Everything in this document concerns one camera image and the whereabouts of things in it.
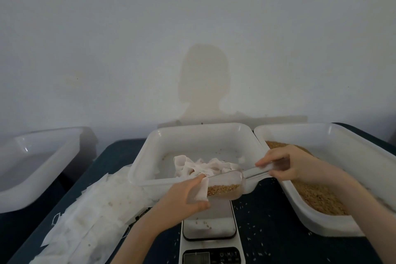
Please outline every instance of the clear plastic scoop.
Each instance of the clear plastic scoop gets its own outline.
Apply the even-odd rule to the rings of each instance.
[[[268,174],[270,170],[286,170],[290,167],[290,159],[283,158],[270,162],[264,168],[255,167],[244,172],[233,170],[209,177],[207,196],[234,200],[242,196],[246,181],[252,177]]]

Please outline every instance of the table surface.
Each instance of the table surface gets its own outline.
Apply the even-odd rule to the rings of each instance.
[[[396,155],[396,147],[353,126],[339,125]],[[8,263],[29,263],[38,255],[43,249],[40,245],[44,237],[59,214],[87,186],[106,173],[115,173],[121,167],[133,163],[144,142],[145,139],[123,140],[107,147]],[[246,263],[381,263],[364,237],[330,238],[311,233],[299,221],[279,183],[273,178],[260,181],[252,193],[243,195],[232,203],[240,226]],[[177,263],[180,228],[179,224],[161,233],[151,246],[144,263]]]

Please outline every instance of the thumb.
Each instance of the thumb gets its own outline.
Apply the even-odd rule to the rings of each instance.
[[[191,211],[191,215],[197,212],[205,211],[210,208],[210,202],[196,202],[193,204],[188,205]]]
[[[268,174],[275,177],[278,181],[294,180],[296,178],[296,171],[294,168],[285,171],[271,170]]]

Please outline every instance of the grain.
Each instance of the grain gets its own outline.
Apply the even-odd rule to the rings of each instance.
[[[229,185],[229,186],[215,185],[215,186],[211,186],[211,187],[207,188],[207,195],[208,196],[213,196],[213,195],[220,194],[220,193],[230,192],[230,191],[235,190],[238,187],[239,187],[239,185]]]
[[[270,147],[270,149],[285,147],[287,145],[285,143],[274,141],[265,142],[267,143],[268,147]],[[311,154],[304,147],[297,147]],[[301,198],[305,201],[305,203],[316,211],[327,215],[349,215],[348,210],[346,209],[344,204],[339,201],[339,199],[328,187],[306,184],[298,180],[293,180],[291,182],[293,183],[294,187],[300,194]]]

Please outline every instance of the empty white tray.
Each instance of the empty white tray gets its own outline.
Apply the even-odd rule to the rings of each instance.
[[[277,141],[305,147],[338,166],[396,209],[396,157],[346,128],[332,123],[262,125],[254,130],[260,143]],[[308,206],[291,181],[280,182],[300,221],[322,236],[364,236],[351,216],[331,216]]]
[[[0,146],[0,213],[34,202],[80,150],[81,128],[22,135]]]
[[[243,171],[255,167],[267,149],[257,141],[251,129],[240,123],[174,126],[151,132],[128,174],[131,183],[143,186],[153,199],[163,196],[175,178],[173,158],[186,155],[191,160],[199,158],[208,162],[218,158],[238,164]],[[254,190],[261,176],[246,182],[244,193]]]

